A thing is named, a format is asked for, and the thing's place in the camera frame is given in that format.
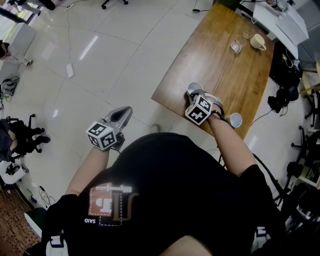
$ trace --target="wooden table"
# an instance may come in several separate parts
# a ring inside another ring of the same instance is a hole
[[[266,51],[247,45],[236,54],[230,47],[236,35],[252,28],[263,36]],[[184,117],[189,105],[189,83],[202,84],[204,91],[219,97],[226,115],[238,112],[242,125],[236,132],[244,139],[256,115],[267,84],[274,43],[225,6],[215,3],[172,63],[152,99]],[[201,126],[213,135],[205,121]]]

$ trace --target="white desk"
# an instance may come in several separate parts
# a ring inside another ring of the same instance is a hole
[[[266,27],[270,33],[267,35],[271,40],[278,38],[281,43],[298,59],[298,46],[277,26],[278,16],[267,8],[265,2],[256,2],[253,10],[253,18]]]

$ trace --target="brown carpet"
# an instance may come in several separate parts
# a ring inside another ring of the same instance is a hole
[[[30,209],[18,192],[0,191],[0,256],[22,256],[25,249],[40,242],[25,219]]]

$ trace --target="white cube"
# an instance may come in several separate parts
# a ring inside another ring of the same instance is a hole
[[[211,115],[212,103],[201,95],[195,97],[196,99],[185,110],[185,116],[199,126]]]
[[[112,127],[106,126],[97,121],[86,130],[90,143],[98,149],[105,150],[117,143],[115,131]]]

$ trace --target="clear glass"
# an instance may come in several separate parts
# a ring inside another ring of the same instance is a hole
[[[247,45],[247,40],[240,34],[237,34],[231,43],[231,48],[236,54],[240,53],[241,49]]]
[[[245,31],[243,31],[242,33],[242,36],[245,38],[245,39],[250,39],[254,36],[255,34],[255,31],[253,30],[253,28],[248,28],[246,29]]]

